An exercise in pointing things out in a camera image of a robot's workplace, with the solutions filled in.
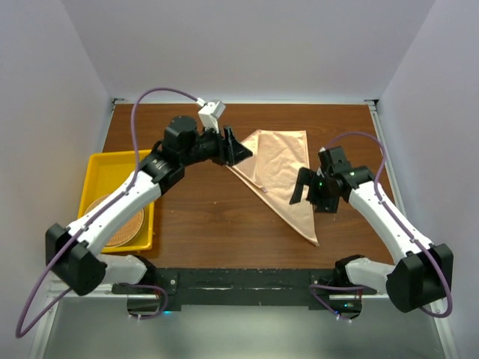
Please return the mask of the peach cloth napkin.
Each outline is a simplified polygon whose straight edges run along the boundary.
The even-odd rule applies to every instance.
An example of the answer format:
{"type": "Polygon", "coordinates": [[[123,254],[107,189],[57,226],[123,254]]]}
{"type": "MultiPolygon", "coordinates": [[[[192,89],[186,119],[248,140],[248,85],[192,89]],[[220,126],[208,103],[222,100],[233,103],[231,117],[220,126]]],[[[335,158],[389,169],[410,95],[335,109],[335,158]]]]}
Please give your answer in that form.
{"type": "Polygon", "coordinates": [[[253,156],[229,170],[302,238],[318,246],[312,205],[306,200],[289,204],[299,169],[310,165],[306,131],[258,129],[242,144],[253,156]]]}

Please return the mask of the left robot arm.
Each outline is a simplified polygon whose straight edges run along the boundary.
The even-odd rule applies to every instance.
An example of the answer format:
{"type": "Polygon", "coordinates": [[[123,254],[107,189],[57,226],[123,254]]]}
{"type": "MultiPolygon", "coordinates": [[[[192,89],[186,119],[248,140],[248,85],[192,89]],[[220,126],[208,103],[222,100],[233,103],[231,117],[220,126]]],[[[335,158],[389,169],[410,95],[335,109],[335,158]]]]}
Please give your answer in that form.
{"type": "Polygon", "coordinates": [[[137,256],[102,253],[110,238],[148,204],[163,196],[185,175],[189,165],[210,160],[237,165],[252,152],[234,137],[229,126],[199,132],[195,119],[179,116],[165,128],[126,182],[101,204],[67,227],[46,231],[46,264],[77,295],[87,295],[102,283],[128,283],[147,293],[155,284],[153,266],[137,256]]]}

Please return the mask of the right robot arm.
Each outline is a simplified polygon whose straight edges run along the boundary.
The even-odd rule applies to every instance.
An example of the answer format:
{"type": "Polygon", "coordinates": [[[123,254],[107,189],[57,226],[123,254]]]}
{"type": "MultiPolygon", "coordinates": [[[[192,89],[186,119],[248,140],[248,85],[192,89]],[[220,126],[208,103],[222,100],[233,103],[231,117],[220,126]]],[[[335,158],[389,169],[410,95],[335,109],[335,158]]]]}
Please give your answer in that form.
{"type": "Polygon", "coordinates": [[[350,204],[382,240],[393,263],[379,263],[362,255],[338,260],[333,288],[343,294],[364,287],[385,293],[402,313],[444,299],[452,311],[454,255],[446,245],[435,245],[417,230],[391,202],[373,172],[353,167],[342,147],[322,149],[320,167],[299,169],[290,204],[308,201],[317,212],[335,213],[340,200],[350,204]]]}

